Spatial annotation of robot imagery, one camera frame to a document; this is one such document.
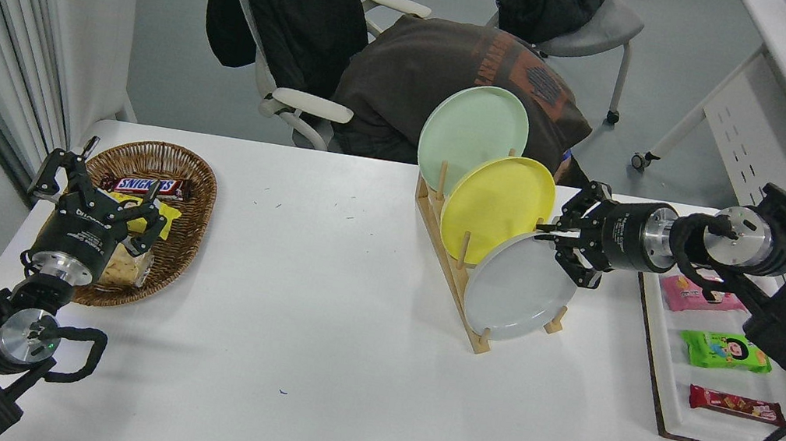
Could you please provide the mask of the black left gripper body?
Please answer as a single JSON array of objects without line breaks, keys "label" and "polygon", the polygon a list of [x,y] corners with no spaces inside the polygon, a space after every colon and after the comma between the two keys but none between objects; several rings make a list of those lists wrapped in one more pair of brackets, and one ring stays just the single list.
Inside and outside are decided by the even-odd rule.
[{"label": "black left gripper body", "polygon": [[124,234],[121,221],[111,222],[102,213],[93,215],[78,207],[57,205],[38,233],[30,259],[33,263],[44,262],[59,253],[79,261],[89,272],[101,273]]}]

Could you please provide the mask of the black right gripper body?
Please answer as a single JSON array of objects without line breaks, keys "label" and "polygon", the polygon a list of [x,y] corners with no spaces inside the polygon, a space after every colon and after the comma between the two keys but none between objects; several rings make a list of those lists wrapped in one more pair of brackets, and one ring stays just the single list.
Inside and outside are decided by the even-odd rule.
[{"label": "black right gripper body", "polygon": [[661,208],[659,203],[617,203],[605,200],[600,209],[601,231],[598,247],[592,251],[591,264],[596,270],[651,270],[645,252],[644,229],[650,216]]}]

